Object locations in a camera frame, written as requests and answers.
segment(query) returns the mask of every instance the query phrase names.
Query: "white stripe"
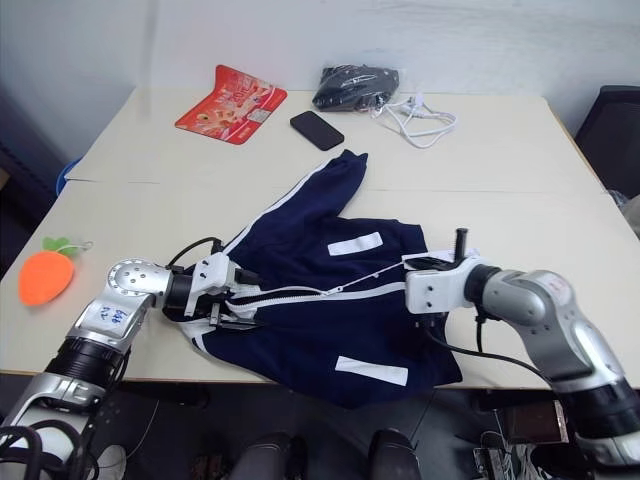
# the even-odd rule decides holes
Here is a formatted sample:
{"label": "white stripe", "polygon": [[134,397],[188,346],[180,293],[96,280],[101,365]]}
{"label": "white stripe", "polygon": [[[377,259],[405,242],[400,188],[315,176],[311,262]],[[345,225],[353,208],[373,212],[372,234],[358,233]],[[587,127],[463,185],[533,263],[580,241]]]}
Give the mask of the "white stripe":
{"label": "white stripe", "polygon": [[382,285],[371,290],[361,290],[359,292],[340,292],[333,295],[308,295],[304,297],[286,297],[286,298],[273,298],[270,300],[259,300],[254,303],[248,303],[246,305],[234,305],[227,301],[229,309],[237,314],[240,314],[247,310],[255,310],[261,307],[269,307],[272,305],[283,305],[289,303],[301,303],[301,302],[324,302],[333,300],[360,300],[362,298],[379,297],[391,292],[397,292],[405,289],[405,282],[394,282]]}
{"label": "white stripe", "polygon": [[291,197],[293,197],[296,193],[298,193],[298,190],[300,190],[303,187],[303,185],[307,182],[307,180],[309,180],[311,178],[311,176],[314,173],[319,172],[324,167],[326,167],[329,164],[329,162],[331,162],[331,160],[333,160],[333,158],[330,159],[330,160],[327,160],[322,165],[317,167],[315,170],[313,170],[312,172],[308,173],[302,180],[300,180],[298,182],[298,184],[295,187],[293,187],[293,189],[289,193],[287,193],[284,197],[282,197],[280,200],[278,200],[276,203],[274,203],[269,208],[267,208],[264,212],[262,212],[260,215],[258,215],[248,226],[245,227],[245,229],[236,238],[234,238],[231,241],[231,243],[229,243],[226,247],[224,247],[223,252],[228,255],[229,252],[231,252],[231,250],[236,248],[236,245],[238,245],[238,243],[240,243],[244,239],[244,237],[247,236],[247,234],[251,231],[251,227],[253,227],[254,223],[256,223],[258,220],[260,220],[260,218],[263,215],[265,215],[265,214],[267,214],[269,212],[272,212],[272,211],[280,208],[282,205],[284,205],[289,199],[291,199]]}
{"label": "white stripe", "polygon": [[371,250],[372,248],[379,247],[380,245],[382,245],[382,237],[380,237],[380,233],[373,232],[369,235],[352,238],[351,240],[330,243],[327,245],[327,248],[329,249],[329,255],[334,257],[336,255],[348,255],[350,253],[364,252],[365,250]]}
{"label": "white stripe", "polygon": [[196,342],[198,341],[197,337],[199,335],[203,335],[205,333],[213,332],[216,327],[212,327],[209,325],[208,318],[198,318],[197,320],[190,320],[188,322],[177,322],[184,333],[189,338],[195,338]]}
{"label": "white stripe", "polygon": [[409,377],[409,369],[404,367],[378,365],[342,356],[338,357],[338,361],[336,362],[336,371],[355,373],[365,377],[376,378],[383,382],[400,385],[401,387],[407,385],[407,378]]}
{"label": "white stripe", "polygon": [[196,345],[198,346],[198,348],[203,352],[206,352],[207,349],[204,348],[204,343],[202,342],[202,335],[196,335],[194,338],[196,339]]}

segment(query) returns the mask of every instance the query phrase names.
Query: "zipper pull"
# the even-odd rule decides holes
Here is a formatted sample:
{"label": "zipper pull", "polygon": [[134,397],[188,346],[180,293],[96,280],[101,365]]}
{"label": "zipper pull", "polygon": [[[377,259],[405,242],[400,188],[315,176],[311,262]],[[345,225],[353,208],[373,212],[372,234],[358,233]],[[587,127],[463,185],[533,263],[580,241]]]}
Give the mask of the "zipper pull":
{"label": "zipper pull", "polygon": [[334,287],[331,290],[326,290],[325,292],[323,292],[323,295],[333,295],[334,293],[342,292],[342,290],[344,290],[344,287],[340,285],[339,287]]}

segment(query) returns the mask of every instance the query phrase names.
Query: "black phone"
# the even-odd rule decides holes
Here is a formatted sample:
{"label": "black phone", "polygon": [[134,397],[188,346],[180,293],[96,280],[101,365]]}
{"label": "black phone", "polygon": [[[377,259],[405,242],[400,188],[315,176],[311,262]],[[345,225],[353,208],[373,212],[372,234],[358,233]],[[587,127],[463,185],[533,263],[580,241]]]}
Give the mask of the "black phone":
{"label": "black phone", "polygon": [[296,115],[289,123],[323,152],[344,142],[344,135],[310,110]]}

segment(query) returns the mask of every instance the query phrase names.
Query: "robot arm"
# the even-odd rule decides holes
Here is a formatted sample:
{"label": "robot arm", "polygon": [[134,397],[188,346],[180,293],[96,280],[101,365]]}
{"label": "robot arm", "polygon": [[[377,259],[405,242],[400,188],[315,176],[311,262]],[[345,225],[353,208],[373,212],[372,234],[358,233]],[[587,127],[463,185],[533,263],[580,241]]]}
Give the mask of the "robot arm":
{"label": "robot arm", "polygon": [[640,465],[640,399],[606,341],[578,308],[560,275],[523,273],[464,257],[459,231],[453,262],[414,260],[406,282],[412,313],[476,306],[513,327],[558,395],[588,457],[606,466]]}
{"label": "robot arm", "polygon": [[[31,380],[4,419],[2,427],[32,431],[22,438],[0,431],[0,478],[23,478],[29,468],[17,463],[33,466],[34,461],[39,467],[66,464],[69,471],[83,470],[85,466],[79,467],[74,458],[77,444],[88,443],[93,415],[124,375],[129,349],[147,311],[168,308],[184,316],[205,311],[217,326],[225,327],[228,322],[231,328],[248,328],[246,322],[237,327],[232,318],[214,318],[212,314],[216,295],[237,287],[236,279],[256,280],[220,252],[198,262],[191,275],[140,259],[114,265],[102,293],[87,305],[56,357]],[[34,432],[42,421],[49,426]],[[42,452],[50,454],[47,465],[41,465],[39,455],[29,453],[33,440],[29,445],[27,440],[34,436],[39,438]],[[9,463],[7,458],[16,461]]]}

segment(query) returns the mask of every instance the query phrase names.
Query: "white charging cable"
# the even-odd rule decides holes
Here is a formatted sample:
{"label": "white charging cable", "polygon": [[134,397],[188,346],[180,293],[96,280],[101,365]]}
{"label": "white charging cable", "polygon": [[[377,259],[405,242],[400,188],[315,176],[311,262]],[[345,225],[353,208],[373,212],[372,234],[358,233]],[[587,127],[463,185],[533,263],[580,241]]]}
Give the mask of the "white charging cable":
{"label": "white charging cable", "polygon": [[[430,109],[424,102],[422,94],[418,93],[415,97],[410,97],[408,100],[399,103],[388,103],[380,110],[376,110],[373,113],[373,118],[377,118],[383,113],[389,113],[400,127],[398,133],[402,134],[407,141],[417,148],[429,148],[433,146],[444,135],[451,132],[458,122],[456,116],[452,113],[438,112],[437,110]],[[400,118],[398,113],[407,116],[406,119]],[[425,118],[433,119],[442,122],[444,125],[439,128],[431,130],[423,130],[419,132],[410,132],[407,125],[413,118]],[[417,137],[425,137],[435,135],[428,143],[419,143],[415,140]]]}

